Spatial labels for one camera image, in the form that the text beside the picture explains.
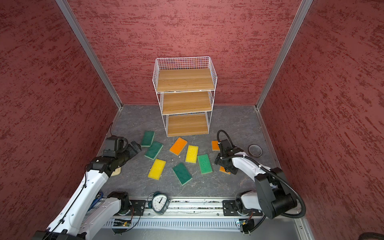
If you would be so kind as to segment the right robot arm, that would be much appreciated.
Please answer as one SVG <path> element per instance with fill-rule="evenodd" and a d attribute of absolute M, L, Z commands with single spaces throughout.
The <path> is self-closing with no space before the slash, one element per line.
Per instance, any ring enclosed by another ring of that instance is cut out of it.
<path fill-rule="evenodd" d="M 215 159 L 215 164 L 233 175 L 237 174 L 239 170 L 242 171 L 256 185 L 255 191 L 240 196 L 240 209 L 260 210 L 269 219 L 277 216 L 301 218 L 305 215 L 305 213 L 295 215 L 287 213 L 301 204 L 303 200 L 288 184 L 282 169 L 272 169 L 260 164 L 242 149 L 233 145 L 230 140 L 219 141 L 218 146 L 220 153 Z"/>

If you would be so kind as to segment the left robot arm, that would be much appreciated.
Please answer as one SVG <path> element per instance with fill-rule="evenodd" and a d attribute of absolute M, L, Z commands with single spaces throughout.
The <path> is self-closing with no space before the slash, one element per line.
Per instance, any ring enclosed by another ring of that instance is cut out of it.
<path fill-rule="evenodd" d="M 115 214 L 134 215 L 127 192 L 112 192 L 90 215 L 88 211 L 102 186 L 112 173 L 140 153 L 142 147 L 124 137 L 106 139 L 101 156 L 86 166 L 84 177 L 66 206 L 44 231 L 37 231 L 34 240 L 91 240 Z"/>

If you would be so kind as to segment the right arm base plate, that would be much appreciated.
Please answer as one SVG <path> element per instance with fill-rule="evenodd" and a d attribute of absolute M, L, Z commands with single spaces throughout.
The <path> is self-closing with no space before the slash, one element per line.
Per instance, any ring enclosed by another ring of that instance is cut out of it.
<path fill-rule="evenodd" d="M 256 209 L 246 209 L 240 200 L 222 201 L 224 216 L 262 216 L 263 213 Z"/>

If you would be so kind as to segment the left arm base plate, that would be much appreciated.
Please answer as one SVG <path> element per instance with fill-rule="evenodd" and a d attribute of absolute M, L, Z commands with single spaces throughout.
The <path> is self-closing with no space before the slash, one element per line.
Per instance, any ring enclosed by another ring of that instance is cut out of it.
<path fill-rule="evenodd" d="M 142 216 L 146 207 L 146 200 L 122 201 L 120 216 Z"/>

